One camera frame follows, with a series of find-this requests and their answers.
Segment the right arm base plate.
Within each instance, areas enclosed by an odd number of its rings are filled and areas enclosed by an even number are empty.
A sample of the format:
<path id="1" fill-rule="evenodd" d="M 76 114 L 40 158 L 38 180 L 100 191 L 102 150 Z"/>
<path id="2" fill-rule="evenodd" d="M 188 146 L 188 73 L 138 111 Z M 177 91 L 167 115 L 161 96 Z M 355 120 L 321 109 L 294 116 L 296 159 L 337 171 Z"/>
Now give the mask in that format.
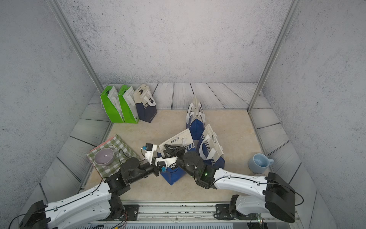
<path id="1" fill-rule="evenodd" d="M 255 220 L 257 219 L 255 213 L 244 215 L 236 210 L 236 201 L 239 195 L 233 195 L 229 204 L 216 204 L 216 212 L 213 217 L 217 220 Z"/>

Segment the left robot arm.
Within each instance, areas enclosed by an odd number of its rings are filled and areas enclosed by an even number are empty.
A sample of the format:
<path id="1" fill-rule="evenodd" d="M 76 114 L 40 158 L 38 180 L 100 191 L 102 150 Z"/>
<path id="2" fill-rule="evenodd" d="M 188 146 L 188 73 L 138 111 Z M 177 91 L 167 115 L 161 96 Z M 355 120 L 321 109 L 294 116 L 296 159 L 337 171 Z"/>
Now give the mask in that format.
<path id="1" fill-rule="evenodd" d="M 73 229 L 97 220 L 127 220 L 129 217 L 120 196 L 128 192 L 133 182 L 156 176 L 165 171 L 165 162 L 141 164 L 132 157 L 121 168 L 99 185 L 72 197 L 45 204 L 42 200 L 22 214 L 21 229 Z"/>

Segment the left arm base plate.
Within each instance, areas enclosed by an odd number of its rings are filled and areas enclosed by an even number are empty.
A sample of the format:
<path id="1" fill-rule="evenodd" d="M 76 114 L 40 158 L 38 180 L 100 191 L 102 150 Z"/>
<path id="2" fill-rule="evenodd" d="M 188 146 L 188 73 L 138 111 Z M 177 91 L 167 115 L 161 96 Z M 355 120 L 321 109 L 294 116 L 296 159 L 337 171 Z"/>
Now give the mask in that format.
<path id="1" fill-rule="evenodd" d="M 125 221 L 137 221 L 140 205 L 127 204 L 123 205 L 123 217 Z"/>

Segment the blue white takeout bag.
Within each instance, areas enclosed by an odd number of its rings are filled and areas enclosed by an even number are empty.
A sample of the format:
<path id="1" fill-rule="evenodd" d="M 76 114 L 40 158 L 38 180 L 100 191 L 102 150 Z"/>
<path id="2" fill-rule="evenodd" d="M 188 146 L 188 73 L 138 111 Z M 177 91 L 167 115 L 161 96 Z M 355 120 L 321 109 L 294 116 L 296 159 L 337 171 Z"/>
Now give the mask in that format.
<path id="1" fill-rule="evenodd" d="M 195 151 L 193 138 L 189 129 L 186 129 L 179 134 L 171 137 L 158 146 L 158 157 L 162 158 L 175 158 L 178 160 L 183 159 L 184 154 L 189 151 Z M 178 167 L 174 162 L 163 170 L 161 175 L 170 184 L 173 185 L 180 178 L 182 178 L 186 172 Z"/>

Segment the green white takeout bag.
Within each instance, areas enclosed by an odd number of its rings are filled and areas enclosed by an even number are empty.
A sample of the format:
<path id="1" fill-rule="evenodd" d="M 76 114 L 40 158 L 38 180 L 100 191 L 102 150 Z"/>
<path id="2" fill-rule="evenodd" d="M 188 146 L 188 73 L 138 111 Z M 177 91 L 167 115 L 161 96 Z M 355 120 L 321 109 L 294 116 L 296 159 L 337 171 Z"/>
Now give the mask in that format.
<path id="1" fill-rule="evenodd" d="M 112 123 L 124 123 L 124 116 L 120 106 L 118 92 L 114 86 L 106 86 L 104 91 L 100 94 L 107 116 Z"/>
<path id="2" fill-rule="evenodd" d="M 125 123 L 137 124 L 139 121 L 135 101 L 133 99 L 134 90 L 131 86 L 123 85 L 118 93 L 121 111 Z"/>

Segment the dark navy takeaway bag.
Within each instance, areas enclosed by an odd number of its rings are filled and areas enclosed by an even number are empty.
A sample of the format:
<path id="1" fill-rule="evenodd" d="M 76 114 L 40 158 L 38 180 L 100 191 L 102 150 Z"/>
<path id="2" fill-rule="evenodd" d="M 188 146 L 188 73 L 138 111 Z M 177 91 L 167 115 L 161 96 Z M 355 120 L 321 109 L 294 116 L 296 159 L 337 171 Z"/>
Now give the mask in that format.
<path id="1" fill-rule="evenodd" d="M 141 84 L 133 93 L 139 119 L 151 123 L 157 114 L 156 101 L 148 85 Z"/>

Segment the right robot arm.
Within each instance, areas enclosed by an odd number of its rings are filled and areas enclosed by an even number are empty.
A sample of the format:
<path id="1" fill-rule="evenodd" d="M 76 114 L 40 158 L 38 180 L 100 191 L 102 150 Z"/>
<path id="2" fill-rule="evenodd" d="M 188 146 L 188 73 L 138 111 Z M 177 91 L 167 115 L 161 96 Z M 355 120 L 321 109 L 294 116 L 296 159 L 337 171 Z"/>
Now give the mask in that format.
<path id="1" fill-rule="evenodd" d="M 195 183 L 204 189 L 235 191 L 230 208 L 243 215 L 270 213 L 278 220 L 295 221 L 295 190 L 276 173 L 267 176 L 247 176 L 206 164 L 195 152 L 186 152 L 184 147 L 166 146 L 170 157 L 159 157 L 155 165 L 159 171 L 181 168 L 192 176 Z"/>

